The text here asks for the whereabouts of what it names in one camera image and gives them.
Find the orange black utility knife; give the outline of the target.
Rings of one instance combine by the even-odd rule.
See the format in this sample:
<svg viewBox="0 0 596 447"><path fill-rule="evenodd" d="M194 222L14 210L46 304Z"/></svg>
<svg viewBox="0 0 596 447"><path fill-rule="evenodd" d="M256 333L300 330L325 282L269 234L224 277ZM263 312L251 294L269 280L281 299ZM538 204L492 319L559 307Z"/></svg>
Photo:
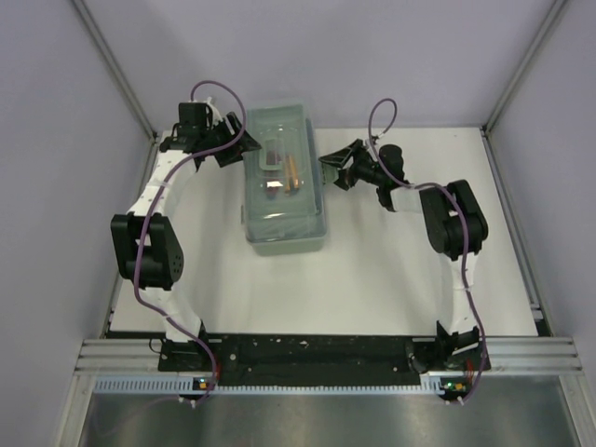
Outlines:
<svg viewBox="0 0 596 447"><path fill-rule="evenodd" d="M287 195L296 194L301 188L301 180L293 155L285 156L284 172L286 176L285 193Z"/></svg>

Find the red handled pliers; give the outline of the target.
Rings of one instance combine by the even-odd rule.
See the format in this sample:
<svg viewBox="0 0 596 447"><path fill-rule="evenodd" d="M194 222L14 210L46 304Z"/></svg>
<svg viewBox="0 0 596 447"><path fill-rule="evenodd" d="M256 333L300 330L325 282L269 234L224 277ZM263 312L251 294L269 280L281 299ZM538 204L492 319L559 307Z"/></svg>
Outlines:
<svg viewBox="0 0 596 447"><path fill-rule="evenodd" d="M264 191L268 199L274 199L283 186L281 171L280 155L276 150L267 149L264 164Z"/></svg>

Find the translucent green tool box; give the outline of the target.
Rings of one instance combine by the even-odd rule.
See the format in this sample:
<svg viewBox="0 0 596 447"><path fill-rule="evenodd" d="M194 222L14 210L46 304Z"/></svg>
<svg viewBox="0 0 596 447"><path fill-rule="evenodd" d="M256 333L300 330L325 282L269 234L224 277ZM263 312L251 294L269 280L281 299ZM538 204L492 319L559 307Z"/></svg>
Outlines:
<svg viewBox="0 0 596 447"><path fill-rule="evenodd" d="M312 121L304 102L278 100L247 111L247 132L261 145L243 156L243 223L253 250L261 256L319 251L327 236L323 176ZM266 150L281 158L283 186L274 199L264 191ZM285 193L284 161L293 155L300 190Z"/></svg>

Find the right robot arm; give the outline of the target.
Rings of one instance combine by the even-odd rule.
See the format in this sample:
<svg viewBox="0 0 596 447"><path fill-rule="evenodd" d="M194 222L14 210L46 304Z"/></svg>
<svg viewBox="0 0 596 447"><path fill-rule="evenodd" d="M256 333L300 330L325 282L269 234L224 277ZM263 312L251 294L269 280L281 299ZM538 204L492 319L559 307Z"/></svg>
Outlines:
<svg viewBox="0 0 596 447"><path fill-rule="evenodd" d="M321 156L325 181L347 191L359 182L376 187L378 201L390 212L422 216L430 247L439 255L441 289L437 335L431 353L413 352L411 364L424 372L432 366L488 366L485 329L473 303L472 285L478 255L489 228L466 180L415 185L406 180L402 149L396 144L371 148L361 139Z"/></svg>

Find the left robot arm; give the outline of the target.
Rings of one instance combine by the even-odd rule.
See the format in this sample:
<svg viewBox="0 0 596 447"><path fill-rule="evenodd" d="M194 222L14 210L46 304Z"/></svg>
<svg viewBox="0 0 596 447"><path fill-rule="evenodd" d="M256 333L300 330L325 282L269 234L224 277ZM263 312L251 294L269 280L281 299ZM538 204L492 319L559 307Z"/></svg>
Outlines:
<svg viewBox="0 0 596 447"><path fill-rule="evenodd" d="M179 358L195 370L209 363L211 348L198 338L202 320L176 285L184 253L171 218L208 157L224 168L260 149L246 127L245 113L221 115L211 100L180 103L147 184L129 210L110 222L119 275L132 284L137 303L161 317L167 338L182 343Z"/></svg>

